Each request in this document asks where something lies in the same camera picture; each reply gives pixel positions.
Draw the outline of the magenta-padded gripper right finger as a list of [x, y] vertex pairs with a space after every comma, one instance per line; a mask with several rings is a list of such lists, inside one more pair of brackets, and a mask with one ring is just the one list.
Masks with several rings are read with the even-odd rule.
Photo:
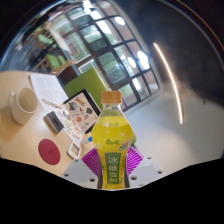
[[144, 157], [130, 147], [126, 154], [126, 174], [128, 186], [139, 188], [162, 178], [164, 171], [151, 157]]

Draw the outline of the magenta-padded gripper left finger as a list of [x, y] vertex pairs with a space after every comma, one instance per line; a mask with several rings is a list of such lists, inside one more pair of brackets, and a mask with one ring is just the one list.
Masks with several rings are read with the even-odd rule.
[[81, 187], [97, 189], [99, 174], [100, 159], [93, 148], [82, 159], [74, 159], [61, 177]]

